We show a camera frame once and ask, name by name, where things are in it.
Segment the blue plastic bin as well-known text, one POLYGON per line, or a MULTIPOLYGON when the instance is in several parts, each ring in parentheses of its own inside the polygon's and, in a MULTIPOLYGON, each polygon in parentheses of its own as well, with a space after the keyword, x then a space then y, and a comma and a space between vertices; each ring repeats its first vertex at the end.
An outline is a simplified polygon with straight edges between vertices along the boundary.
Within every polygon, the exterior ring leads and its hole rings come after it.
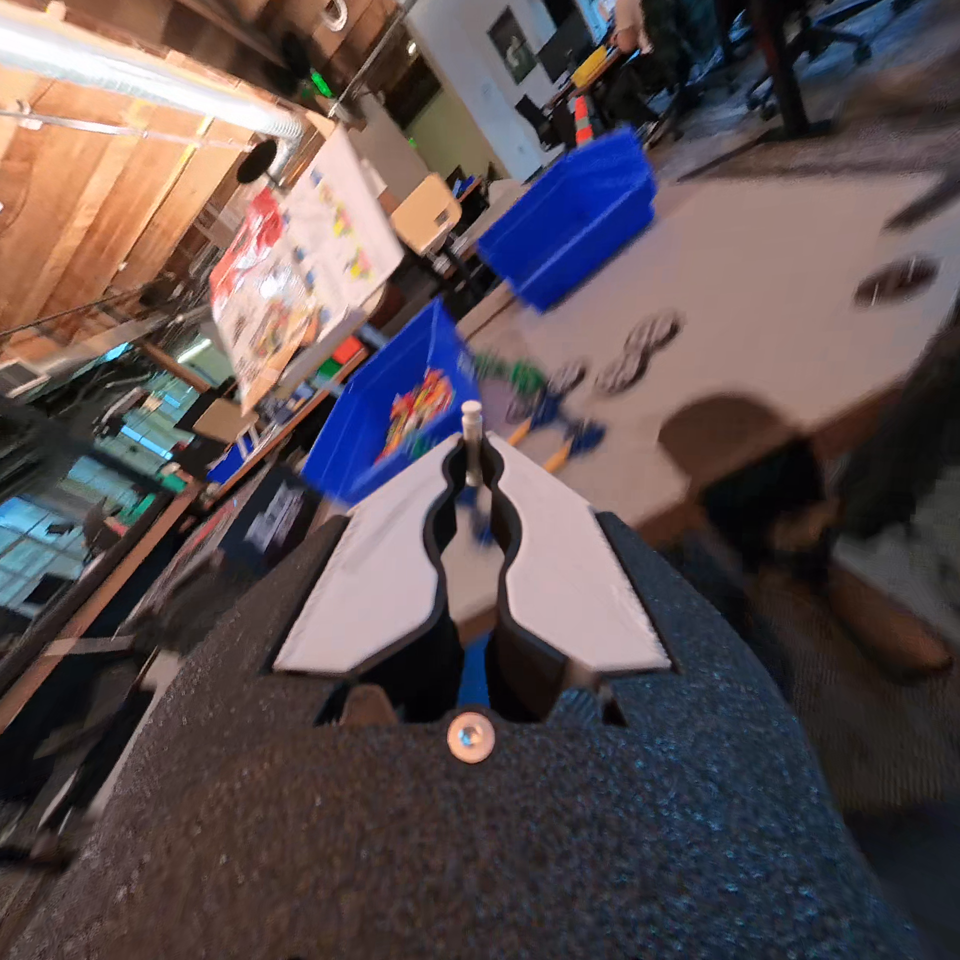
POLYGON ((638 134, 618 128, 559 158, 479 237, 479 257, 544 314, 646 231, 657 192, 638 134))

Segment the blue bin with white label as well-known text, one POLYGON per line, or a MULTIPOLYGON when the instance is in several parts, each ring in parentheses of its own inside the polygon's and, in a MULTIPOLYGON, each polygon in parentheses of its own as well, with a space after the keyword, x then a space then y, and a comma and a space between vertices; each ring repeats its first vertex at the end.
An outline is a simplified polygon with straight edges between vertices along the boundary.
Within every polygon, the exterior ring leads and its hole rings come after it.
POLYGON ((354 506, 461 431, 461 406, 479 401, 470 350, 444 300, 421 309, 349 380, 322 426, 301 477, 330 500, 354 506), (414 441, 384 460, 393 401, 411 391, 428 368, 444 371, 454 398, 414 441))

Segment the silver air duct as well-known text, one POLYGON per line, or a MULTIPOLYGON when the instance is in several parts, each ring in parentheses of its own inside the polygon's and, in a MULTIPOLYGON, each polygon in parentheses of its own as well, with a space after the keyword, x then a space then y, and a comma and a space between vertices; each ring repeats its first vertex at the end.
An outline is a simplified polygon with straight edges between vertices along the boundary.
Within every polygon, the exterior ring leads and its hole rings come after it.
POLYGON ((210 116, 271 138, 299 143, 298 114, 238 86, 106 39, 10 2, 1 4, 2 66, 210 116))

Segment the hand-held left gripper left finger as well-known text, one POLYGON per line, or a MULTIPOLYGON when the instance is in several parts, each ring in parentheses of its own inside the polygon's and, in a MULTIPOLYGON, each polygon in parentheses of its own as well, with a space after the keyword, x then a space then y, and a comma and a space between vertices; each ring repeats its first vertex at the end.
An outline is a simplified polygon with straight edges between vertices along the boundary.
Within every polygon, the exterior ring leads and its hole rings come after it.
POLYGON ((273 670, 346 678, 388 657, 426 625, 440 584, 428 514, 452 490, 450 436, 354 506, 330 559, 274 660, 273 670))

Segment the pile of colourful toy pieces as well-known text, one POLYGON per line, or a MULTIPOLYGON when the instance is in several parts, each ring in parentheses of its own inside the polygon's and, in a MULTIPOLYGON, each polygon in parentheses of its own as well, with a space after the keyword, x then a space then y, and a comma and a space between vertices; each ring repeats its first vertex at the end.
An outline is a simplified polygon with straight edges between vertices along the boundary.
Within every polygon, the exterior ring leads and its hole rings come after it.
POLYGON ((408 448, 426 426, 447 412, 453 399, 454 389, 448 375, 437 367, 428 367, 423 379, 412 390, 394 397, 378 459, 384 460, 408 448))

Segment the beige chair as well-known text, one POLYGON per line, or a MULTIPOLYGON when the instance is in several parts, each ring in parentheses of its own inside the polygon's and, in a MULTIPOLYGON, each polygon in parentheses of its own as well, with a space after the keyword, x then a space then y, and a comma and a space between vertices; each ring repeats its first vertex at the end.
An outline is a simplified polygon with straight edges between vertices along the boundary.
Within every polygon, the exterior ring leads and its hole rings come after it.
POLYGON ((447 182, 429 173, 390 214, 396 236, 420 258, 435 254, 462 218, 462 206, 447 182))

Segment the grey toy rod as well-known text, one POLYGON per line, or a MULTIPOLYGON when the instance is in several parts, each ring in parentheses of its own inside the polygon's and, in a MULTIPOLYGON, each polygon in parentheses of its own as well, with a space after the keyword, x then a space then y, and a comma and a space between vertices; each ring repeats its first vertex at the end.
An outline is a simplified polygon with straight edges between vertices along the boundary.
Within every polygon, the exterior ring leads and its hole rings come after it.
POLYGON ((481 452, 484 439, 483 407, 478 400, 462 402, 462 441, 465 452, 465 485, 474 490, 483 483, 481 452))

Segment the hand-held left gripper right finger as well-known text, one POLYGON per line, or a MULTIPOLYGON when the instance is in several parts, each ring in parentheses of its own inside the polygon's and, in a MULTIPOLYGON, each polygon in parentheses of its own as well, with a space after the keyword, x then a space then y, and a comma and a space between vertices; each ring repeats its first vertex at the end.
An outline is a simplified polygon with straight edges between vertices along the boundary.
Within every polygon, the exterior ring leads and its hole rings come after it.
POLYGON ((601 676, 667 671, 672 663, 593 506, 506 440, 491 436, 503 470, 497 492, 517 514, 508 562, 512 620, 601 676))

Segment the blue yellow toy rod frame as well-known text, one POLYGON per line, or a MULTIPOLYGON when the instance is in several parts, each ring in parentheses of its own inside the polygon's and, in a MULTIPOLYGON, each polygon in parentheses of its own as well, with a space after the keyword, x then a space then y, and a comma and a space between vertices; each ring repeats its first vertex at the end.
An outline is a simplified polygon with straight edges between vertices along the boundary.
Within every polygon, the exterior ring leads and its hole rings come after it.
POLYGON ((559 426, 563 433, 560 449, 544 464, 548 474, 558 474, 571 459, 596 450, 606 439, 607 427, 593 419, 568 415, 566 398, 546 390, 548 374, 530 359, 508 359, 494 352, 471 352, 469 358, 477 382, 502 383, 510 388, 507 424, 514 427, 509 444, 517 447, 529 434, 559 426))

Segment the white picture poster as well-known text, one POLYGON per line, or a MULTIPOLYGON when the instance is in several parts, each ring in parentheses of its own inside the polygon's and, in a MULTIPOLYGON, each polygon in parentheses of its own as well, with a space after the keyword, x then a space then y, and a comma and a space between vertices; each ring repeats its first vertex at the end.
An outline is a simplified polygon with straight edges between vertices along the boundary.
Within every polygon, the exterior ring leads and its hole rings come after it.
POLYGON ((403 249, 342 124, 294 186, 262 189, 209 279, 243 415, 309 378, 361 327, 403 249))

